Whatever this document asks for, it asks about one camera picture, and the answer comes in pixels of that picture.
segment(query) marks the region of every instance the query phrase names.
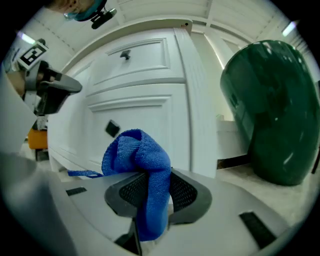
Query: cabinet door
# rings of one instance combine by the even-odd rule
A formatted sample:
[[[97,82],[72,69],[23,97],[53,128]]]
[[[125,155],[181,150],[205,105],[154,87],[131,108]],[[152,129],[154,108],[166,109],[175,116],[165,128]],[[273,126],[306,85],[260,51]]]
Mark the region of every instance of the cabinet door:
[[[190,169],[190,130],[185,84],[148,84],[115,89],[86,98],[87,155],[100,171],[103,155],[114,140],[105,130],[110,120],[120,133],[142,129],[169,155],[171,166]]]
[[[121,57],[125,51],[129,51],[127,59]],[[124,36],[99,48],[97,59],[92,63],[88,96],[159,83],[185,83],[179,48],[171,28]]]

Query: black slot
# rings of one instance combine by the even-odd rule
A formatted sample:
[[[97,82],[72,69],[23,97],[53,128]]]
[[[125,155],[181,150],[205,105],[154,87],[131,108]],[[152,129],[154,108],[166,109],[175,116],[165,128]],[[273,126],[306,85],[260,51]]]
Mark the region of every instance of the black slot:
[[[73,196],[82,192],[87,191],[83,186],[80,187],[76,187],[76,188],[72,188],[72,189],[68,189],[65,192],[68,194],[68,196]]]
[[[276,236],[271,233],[254,212],[244,212],[239,214],[239,217],[259,245],[260,249],[276,240]]]

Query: ceiling light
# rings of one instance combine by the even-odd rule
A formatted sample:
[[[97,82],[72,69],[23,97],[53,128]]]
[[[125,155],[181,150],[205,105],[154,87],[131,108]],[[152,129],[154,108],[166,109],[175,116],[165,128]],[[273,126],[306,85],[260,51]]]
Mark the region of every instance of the ceiling light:
[[[23,41],[27,42],[28,44],[33,45],[36,41],[32,39],[30,36],[26,35],[25,33],[19,31],[17,33],[18,37],[20,37]]]
[[[282,31],[282,35],[283,35],[284,37],[286,37],[287,35],[289,35],[289,33],[296,28],[297,24],[298,24],[297,21],[291,21],[291,22],[289,23],[289,25],[286,26],[285,29]]]

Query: white cabinet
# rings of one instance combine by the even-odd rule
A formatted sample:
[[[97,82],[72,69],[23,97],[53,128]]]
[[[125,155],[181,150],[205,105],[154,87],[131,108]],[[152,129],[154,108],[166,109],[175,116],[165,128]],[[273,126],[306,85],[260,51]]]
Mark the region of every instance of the white cabinet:
[[[120,57],[124,51],[130,51],[129,59]],[[92,63],[87,95],[135,85],[185,83],[173,29],[128,35],[101,47],[99,52]]]
[[[128,60],[120,57],[126,50]],[[172,167],[215,176],[215,115],[201,60],[185,29],[122,37],[91,52],[67,75],[83,89],[48,119],[52,162],[101,172],[103,155],[114,140],[106,132],[113,120],[120,133],[148,133],[167,152]]]

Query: black rubber pad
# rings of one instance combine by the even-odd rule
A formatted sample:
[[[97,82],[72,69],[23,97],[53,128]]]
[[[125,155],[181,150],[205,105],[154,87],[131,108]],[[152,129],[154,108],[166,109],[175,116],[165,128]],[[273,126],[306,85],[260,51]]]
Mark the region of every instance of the black rubber pad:
[[[120,126],[115,121],[110,120],[105,128],[105,131],[107,134],[114,138],[119,133]]]
[[[276,240],[275,235],[271,233],[254,212],[244,212],[239,214],[239,217],[261,249]]]
[[[82,192],[87,191],[83,186],[72,188],[69,190],[66,190],[65,192],[68,194],[68,196],[73,196]]]

